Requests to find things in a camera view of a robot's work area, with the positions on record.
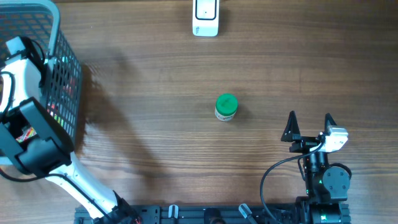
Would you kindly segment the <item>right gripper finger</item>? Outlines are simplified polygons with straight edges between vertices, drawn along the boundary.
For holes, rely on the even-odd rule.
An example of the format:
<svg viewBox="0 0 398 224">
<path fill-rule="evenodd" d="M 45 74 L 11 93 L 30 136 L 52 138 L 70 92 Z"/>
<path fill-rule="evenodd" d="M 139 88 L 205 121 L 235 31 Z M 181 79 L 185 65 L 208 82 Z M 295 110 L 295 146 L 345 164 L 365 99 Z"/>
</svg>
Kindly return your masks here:
<svg viewBox="0 0 398 224">
<path fill-rule="evenodd" d="M 297 122 L 295 111 L 289 113 L 287 125 L 280 138 L 282 142 L 295 142 L 301 140 L 301 134 Z"/>
<path fill-rule="evenodd" d="M 329 131 L 330 128 L 335 127 L 336 122 L 334 121 L 332 115 L 330 113 L 327 113 L 325 115 L 325 131 Z"/>
</svg>

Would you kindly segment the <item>green lid jar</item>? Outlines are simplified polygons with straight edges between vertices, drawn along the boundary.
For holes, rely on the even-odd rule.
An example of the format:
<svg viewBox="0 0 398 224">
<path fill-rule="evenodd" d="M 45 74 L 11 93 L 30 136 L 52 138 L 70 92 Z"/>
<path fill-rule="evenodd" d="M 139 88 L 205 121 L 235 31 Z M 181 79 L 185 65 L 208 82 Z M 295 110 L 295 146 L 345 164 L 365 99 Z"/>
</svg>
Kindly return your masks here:
<svg viewBox="0 0 398 224">
<path fill-rule="evenodd" d="M 230 93 L 220 95 L 215 103 L 215 116 L 220 121 L 230 121 L 238 110 L 238 100 Z"/>
</svg>

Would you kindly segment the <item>Haribo gummy candy bag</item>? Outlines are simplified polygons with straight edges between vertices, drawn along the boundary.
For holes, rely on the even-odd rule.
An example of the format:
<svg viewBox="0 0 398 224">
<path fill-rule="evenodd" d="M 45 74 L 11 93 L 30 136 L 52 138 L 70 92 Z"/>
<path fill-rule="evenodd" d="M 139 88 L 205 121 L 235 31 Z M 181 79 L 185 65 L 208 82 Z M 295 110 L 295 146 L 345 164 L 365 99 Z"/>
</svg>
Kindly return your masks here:
<svg viewBox="0 0 398 224">
<path fill-rule="evenodd" d="M 34 137 L 37 134 L 37 132 L 35 131 L 34 128 L 29 127 L 29 128 L 25 128 L 22 130 L 22 134 L 16 138 L 17 142 L 24 142 L 26 140 L 28 140 L 29 138 Z"/>
</svg>

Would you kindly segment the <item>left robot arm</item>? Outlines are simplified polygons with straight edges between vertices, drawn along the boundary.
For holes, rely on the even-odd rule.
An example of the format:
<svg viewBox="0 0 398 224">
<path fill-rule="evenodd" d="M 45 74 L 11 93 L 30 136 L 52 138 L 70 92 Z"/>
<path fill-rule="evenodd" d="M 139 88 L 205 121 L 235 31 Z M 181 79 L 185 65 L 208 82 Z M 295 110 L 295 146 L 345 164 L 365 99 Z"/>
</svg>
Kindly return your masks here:
<svg viewBox="0 0 398 224">
<path fill-rule="evenodd" d="M 40 104 L 46 67 L 39 44 L 17 36 L 6 46 L 11 56 L 1 70 L 1 151 L 26 177 L 1 175 L 58 185 L 86 208 L 93 223 L 138 223 L 137 212 L 81 164 L 69 134 Z"/>
</svg>

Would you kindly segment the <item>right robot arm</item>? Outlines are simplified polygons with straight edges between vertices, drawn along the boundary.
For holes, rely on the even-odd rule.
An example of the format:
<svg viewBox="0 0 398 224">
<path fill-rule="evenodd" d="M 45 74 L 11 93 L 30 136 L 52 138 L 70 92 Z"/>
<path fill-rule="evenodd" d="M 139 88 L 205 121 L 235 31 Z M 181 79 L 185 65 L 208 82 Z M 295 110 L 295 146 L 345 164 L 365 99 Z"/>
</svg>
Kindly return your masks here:
<svg viewBox="0 0 398 224">
<path fill-rule="evenodd" d="M 316 137 L 302 136 L 294 111 L 280 139 L 290 142 L 289 151 L 301 155 L 299 171 L 305 181 L 307 195 L 297 197 L 295 219 L 297 223 L 349 222 L 348 199 L 352 178 L 351 170 L 341 163 L 329 163 L 328 155 L 339 151 L 348 141 L 348 131 L 338 126 L 331 114 L 325 115 L 324 131 Z"/>
</svg>

